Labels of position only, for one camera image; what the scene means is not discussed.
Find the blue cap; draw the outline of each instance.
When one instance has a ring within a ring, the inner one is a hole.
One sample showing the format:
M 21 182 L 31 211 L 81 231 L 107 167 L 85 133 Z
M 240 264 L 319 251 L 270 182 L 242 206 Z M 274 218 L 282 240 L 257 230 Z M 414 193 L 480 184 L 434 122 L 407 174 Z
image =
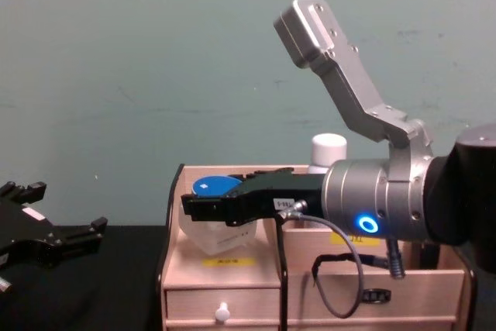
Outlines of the blue cap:
M 193 193 L 199 197 L 218 197 L 241 184 L 241 180 L 230 176 L 207 176 L 193 184 Z

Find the drawer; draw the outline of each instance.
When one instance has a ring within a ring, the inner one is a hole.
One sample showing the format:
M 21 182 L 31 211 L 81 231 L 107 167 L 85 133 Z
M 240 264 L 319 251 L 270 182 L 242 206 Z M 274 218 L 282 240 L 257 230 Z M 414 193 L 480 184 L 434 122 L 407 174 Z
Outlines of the drawer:
M 170 321 L 215 321 L 215 311 L 224 302 L 230 313 L 226 324 L 237 319 L 266 320 L 268 325 L 279 323 L 277 288 L 173 290 L 166 292 L 166 302 Z
M 451 331 L 449 322 L 410 322 L 385 325 L 383 323 L 369 323 L 366 325 L 348 326 L 290 326 L 289 331 Z
M 354 301 L 357 275 L 319 274 L 327 299 L 338 312 L 345 312 Z M 384 288 L 391 291 L 391 301 L 385 304 L 361 304 L 349 319 L 375 319 L 388 322 L 417 318 L 455 322 L 463 284 L 462 270 L 407 271 L 406 277 L 394 280 L 387 271 L 367 273 L 365 288 Z M 324 306 L 310 273 L 290 275 L 288 319 L 335 319 Z
M 167 331 L 223 331 L 226 329 L 233 329 L 235 331 L 278 331 L 279 326 L 243 326 L 243 327 L 236 327 L 236 328 L 232 328 L 229 326 L 168 327 Z

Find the wooden compartment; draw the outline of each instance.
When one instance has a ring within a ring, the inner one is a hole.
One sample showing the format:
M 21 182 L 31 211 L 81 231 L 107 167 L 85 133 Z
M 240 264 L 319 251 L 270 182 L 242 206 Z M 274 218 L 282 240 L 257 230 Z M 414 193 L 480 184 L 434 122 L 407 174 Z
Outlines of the wooden compartment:
M 278 330 L 280 325 L 281 273 L 274 223 L 257 222 L 255 240 L 214 257 L 203 254 L 179 229 L 177 212 L 181 195 L 191 192 L 200 177 L 213 174 L 248 174 L 288 166 L 187 166 L 178 175 L 168 218 L 167 256 L 160 276 L 164 330 L 220 331 Z M 306 166 L 294 167 L 303 173 Z M 362 304 L 348 319 L 337 319 L 323 305 L 313 286 L 310 270 L 324 253 L 347 252 L 346 245 L 327 228 L 284 226 L 288 262 L 288 329 L 292 331 L 456 330 L 470 324 L 473 272 L 450 247 L 442 247 L 437 270 L 417 270 L 415 249 L 401 243 L 406 278 L 393 280 L 388 271 L 364 267 L 365 288 L 391 291 L 387 304 Z M 360 253 L 385 256 L 383 240 L 357 243 Z M 354 263 L 322 264 L 319 277 L 329 301 L 346 310 L 357 288 Z M 227 303 L 230 318 L 215 321 L 215 310 Z

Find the white bottle cap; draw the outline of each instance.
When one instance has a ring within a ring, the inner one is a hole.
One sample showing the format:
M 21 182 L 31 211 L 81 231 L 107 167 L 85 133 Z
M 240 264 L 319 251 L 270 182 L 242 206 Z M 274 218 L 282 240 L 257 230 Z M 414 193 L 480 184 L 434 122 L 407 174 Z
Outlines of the white bottle cap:
M 321 133 L 312 138 L 312 165 L 331 167 L 346 159 L 346 139 L 335 133 Z

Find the teal wall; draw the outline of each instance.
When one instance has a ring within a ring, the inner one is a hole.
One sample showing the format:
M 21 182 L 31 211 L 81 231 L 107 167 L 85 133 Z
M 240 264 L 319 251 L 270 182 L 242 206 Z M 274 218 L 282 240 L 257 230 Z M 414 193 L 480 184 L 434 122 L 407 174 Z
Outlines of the teal wall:
M 327 0 L 387 103 L 437 153 L 496 109 L 494 0 Z M 349 133 L 272 22 L 291 0 L 0 0 L 0 181 L 43 180 L 54 222 L 162 224 L 179 163 L 306 163 Z

